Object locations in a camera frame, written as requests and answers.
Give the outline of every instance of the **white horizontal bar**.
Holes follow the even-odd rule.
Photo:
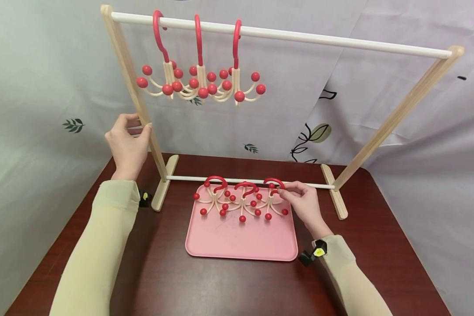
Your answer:
[[[201,181],[204,182],[206,177],[202,176],[167,176],[167,180],[181,180],[181,181]],[[225,178],[228,183],[241,183],[244,181],[263,184],[263,180],[253,180],[253,179],[233,179]],[[214,179],[210,180],[211,182],[221,182],[220,180]],[[317,184],[317,183],[306,183],[308,186],[316,187],[317,189],[334,189],[335,187],[330,184]]]
[[[153,24],[153,17],[139,14],[113,12],[112,19],[120,23]],[[173,29],[194,30],[195,22],[191,20],[160,18],[160,26],[172,27]],[[220,24],[200,22],[201,29],[206,32],[233,34],[235,28],[231,24]],[[318,34],[281,31],[273,29],[262,29],[259,27],[241,27],[241,36],[262,37],[264,39],[300,41],[304,43],[324,44],[331,46],[350,47],[362,50],[377,50],[396,54],[408,54],[414,56],[434,57],[448,59],[451,56],[449,50],[437,50],[426,47],[409,46],[402,44],[383,43],[379,41],[347,39],[344,37],[324,36]]]

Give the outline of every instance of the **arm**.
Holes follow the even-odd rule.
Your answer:
[[[98,189],[90,220],[61,276],[50,315],[109,315],[111,294],[140,200],[135,179],[147,155],[151,126],[122,114],[105,134],[116,172]]]
[[[334,235],[320,213],[316,189],[301,182],[285,184],[280,195],[295,212],[313,239],[327,243],[327,254],[320,258],[327,269],[348,316],[390,316],[383,298],[356,265],[356,259],[342,236]]]

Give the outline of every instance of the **person's right hand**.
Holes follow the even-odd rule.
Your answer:
[[[281,198],[291,203],[295,213],[315,239],[334,234],[321,217],[318,193],[314,187],[295,181],[286,183],[284,188],[285,190],[279,189]]]

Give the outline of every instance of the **wrist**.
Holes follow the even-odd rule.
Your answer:
[[[313,237],[313,239],[323,239],[326,236],[330,236],[334,234],[330,230],[328,225],[324,222],[324,220],[321,220],[321,222],[316,223],[314,225],[307,226],[307,229],[311,233],[311,236]]]

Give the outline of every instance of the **red bead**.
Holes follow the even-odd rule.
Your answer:
[[[183,70],[178,68],[176,70],[174,70],[174,77],[176,77],[177,79],[181,79],[183,77]]]
[[[198,96],[202,99],[205,99],[208,96],[207,88],[201,87],[200,89],[198,89]]]
[[[232,89],[232,83],[230,82],[230,80],[225,80],[225,81],[223,81],[223,84],[221,84],[221,86],[222,86],[223,89],[226,90],[226,91]]]
[[[257,73],[256,71],[254,73],[251,74],[251,80],[253,80],[254,82],[260,80],[260,74]]]
[[[146,76],[151,76],[152,73],[153,69],[149,65],[143,66],[143,74],[145,74]]]
[[[197,67],[191,66],[191,67],[190,67],[190,74],[191,74],[192,76],[196,76],[196,75],[197,75]]]
[[[191,78],[189,84],[193,89],[198,88],[198,80],[196,78]]]
[[[164,84],[162,88],[162,92],[166,96],[170,96],[174,93],[174,88],[170,84]]]
[[[237,102],[243,102],[246,95],[242,91],[237,91],[235,96]]]
[[[180,92],[181,90],[183,90],[183,84],[179,81],[174,81],[172,83],[172,89],[174,89],[175,92]]]
[[[214,81],[216,81],[216,74],[211,71],[207,74],[207,80],[213,83]]]
[[[258,84],[256,86],[256,93],[264,94],[266,92],[266,86],[264,84]]]
[[[137,78],[137,86],[141,87],[142,89],[147,87],[147,79],[144,78],[144,77],[138,77]]]
[[[218,86],[216,84],[211,83],[207,86],[207,91],[209,94],[216,94],[218,92]]]
[[[228,78],[228,71],[226,69],[221,69],[219,71],[219,77],[221,79],[227,79]]]

